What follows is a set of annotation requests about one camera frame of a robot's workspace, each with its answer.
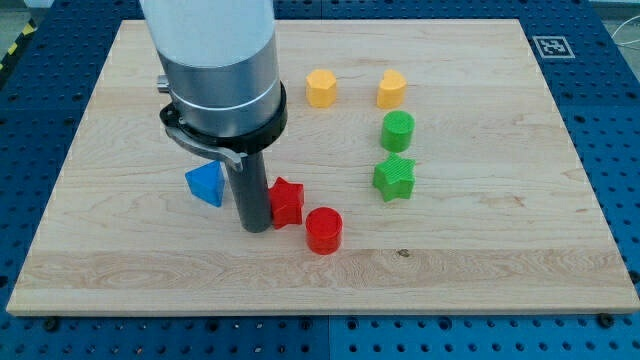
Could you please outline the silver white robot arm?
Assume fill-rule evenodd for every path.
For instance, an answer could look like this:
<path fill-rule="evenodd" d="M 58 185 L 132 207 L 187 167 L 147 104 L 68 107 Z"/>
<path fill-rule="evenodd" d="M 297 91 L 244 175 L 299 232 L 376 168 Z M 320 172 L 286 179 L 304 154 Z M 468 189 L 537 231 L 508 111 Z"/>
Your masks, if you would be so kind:
<path fill-rule="evenodd" d="M 141 0 L 169 138 L 225 164 L 243 228 L 272 223 L 263 150 L 287 124 L 271 0 Z"/>

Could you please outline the black clamp ring mount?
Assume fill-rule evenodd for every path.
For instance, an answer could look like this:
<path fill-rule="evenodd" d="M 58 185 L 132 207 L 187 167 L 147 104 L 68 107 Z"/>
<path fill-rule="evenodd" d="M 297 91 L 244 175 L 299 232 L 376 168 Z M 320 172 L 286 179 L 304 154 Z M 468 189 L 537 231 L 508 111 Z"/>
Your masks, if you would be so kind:
<path fill-rule="evenodd" d="M 232 137 L 219 137 L 201 133 L 188 125 L 173 103 L 166 105 L 159 113 L 165 133 L 181 148 L 209 160 L 217 160 L 229 165 L 234 171 L 242 172 L 242 160 L 255 155 L 273 144 L 287 124 L 287 93 L 280 83 L 280 103 L 274 115 L 261 127 Z"/>

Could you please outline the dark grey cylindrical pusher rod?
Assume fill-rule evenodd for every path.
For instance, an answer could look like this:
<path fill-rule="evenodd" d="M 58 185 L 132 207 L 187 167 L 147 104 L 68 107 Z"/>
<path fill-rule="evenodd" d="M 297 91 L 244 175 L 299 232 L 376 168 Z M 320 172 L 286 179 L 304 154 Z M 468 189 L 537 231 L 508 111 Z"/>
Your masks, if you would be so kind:
<path fill-rule="evenodd" d="M 243 228 L 251 233 L 260 233 L 272 225 L 263 154 L 243 156 L 241 165 L 241 170 L 226 166 L 227 176 Z"/>

